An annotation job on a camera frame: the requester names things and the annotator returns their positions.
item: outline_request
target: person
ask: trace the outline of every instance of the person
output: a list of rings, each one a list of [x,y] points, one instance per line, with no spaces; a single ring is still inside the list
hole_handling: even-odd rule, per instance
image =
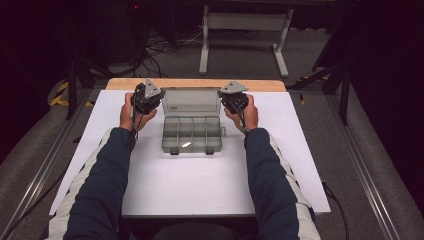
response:
[[[117,239],[120,210],[128,183],[131,132],[141,130],[157,112],[154,109],[149,115],[137,114],[135,122],[139,124],[132,125],[132,95],[125,95],[120,126],[106,131],[98,148],[74,178],[41,238]],[[254,98],[247,97],[249,103],[243,111],[245,128],[240,124],[239,115],[224,110],[245,134],[248,184],[259,229],[255,236],[267,240],[320,239],[310,203],[300,192],[290,165],[272,136],[258,127]]]

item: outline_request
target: hand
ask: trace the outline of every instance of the hand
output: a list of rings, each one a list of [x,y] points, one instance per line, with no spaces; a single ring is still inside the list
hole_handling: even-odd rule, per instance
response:
[[[131,126],[132,118],[131,118],[131,111],[133,106],[131,105],[131,99],[132,99],[133,93],[126,93],[125,94],[125,104],[121,108],[121,122],[119,124],[119,127],[125,128],[129,131],[132,131],[133,127]],[[156,115],[157,110],[153,109],[148,115],[141,115],[137,112],[134,112],[133,114],[136,114],[135,116],[135,127],[137,127],[137,131],[140,131],[146,123],[152,119]]]
[[[253,99],[253,96],[250,94],[246,94],[247,95],[247,99],[249,101],[248,105],[246,106],[246,108],[243,110],[243,114],[244,114],[244,122],[246,124],[246,128],[247,129],[255,129],[258,127],[258,122],[259,122],[259,117],[258,117],[258,108],[255,107],[255,102]],[[225,108],[225,115],[234,121],[234,125],[236,125],[236,127],[238,129],[240,129],[240,131],[243,130],[243,126],[241,125],[241,121],[240,121],[240,117],[238,114],[231,114],[230,111]]]

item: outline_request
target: handheld controller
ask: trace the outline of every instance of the handheld controller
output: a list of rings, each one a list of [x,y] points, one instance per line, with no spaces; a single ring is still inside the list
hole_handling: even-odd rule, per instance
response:
[[[227,86],[221,88],[218,91],[218,96],[221,98],[221,103],[227,108],[231,114],[239,114],[249,104],[249,100],[243,91],[247,91],[248,88],[234,80],[232,80]]]
[[[150,78],[148,78],[146,80],[146,85],[144,85],[144,83],[137,85],[131,103],[134,105],[136,112],[141,115],[147,115],[159,106],[160,100],[163,98],[164,94],[165,93],[158,89]]]

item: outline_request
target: box lid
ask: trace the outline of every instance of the box lid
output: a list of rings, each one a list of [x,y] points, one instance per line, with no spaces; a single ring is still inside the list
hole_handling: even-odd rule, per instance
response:
[[[171,87],[162,99],[163,111],[167,117],[209,117],[219,116],[221,100],[218,87]]]

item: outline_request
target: metal rail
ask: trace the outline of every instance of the metal rail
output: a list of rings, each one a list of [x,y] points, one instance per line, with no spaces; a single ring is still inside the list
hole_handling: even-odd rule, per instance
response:
[[[333,117],[337,122],[337,126],[339,127],[339,130],[343,135],[346,145],[349,148],[353,165],[359,176],[359,179],[362,183],[362,187],[365,190],[365,194],[368,197],[371,207],[374,210],[374,214],[378,220],[378,223],[380,224],[385,239],[400,240],[399,234],[397,233],[393,221],[390,218],[386,206],[383,203],[380,192],[378,191],[374,181],[372,180],[367,166],[365,165],[364,159],[362,158],[362,155],[355,144],[352,134],[349,128],[343,124],[342,120],[339,117],[339,106],[336,98],[334,97],[334,95],[326,95],[326,100],[333,114]]]
[[[24,197],[22,198],[21,202],[19,203],[18,207],[15,210],[15,213],[12,215],[12,218],[10,219],[9,223],[7,224],[6,228],[4,229],[2,235],[0,236],[0,239],[4,239],[5,234],[7,231],[9,231],[9,228],[15,224],[15,222],[34,204],[34,202],[37,200],[37,197],[41,193],[44,184],[47,181],[47,178],[50,175],[51,170],[53,169],[54,165],[56,164],[58,157],[62,151],[62,145],[68,136],[69,132],[73,128],[73,126],[76,123],[76,120],[78,119],[78,116],[80,115],[84,104],[88,101],[92,90],[89,89],[83,89],[81,90],[81,96],[78,101],[78,107],[71,117],[71,119],[65,121],[62,128],[60,129],[58,136],[56,137],[52,147],[50,148],[46,158],[44,159],[44,162],[41,164],[40,169],[38,170],[37,174],[29,184]],[[7,239],[14,239],[17,234],[19,233],[20,229],[23,226],[23,223],[25,220],[23,220],[16,229],[10,234],[10,236]]]

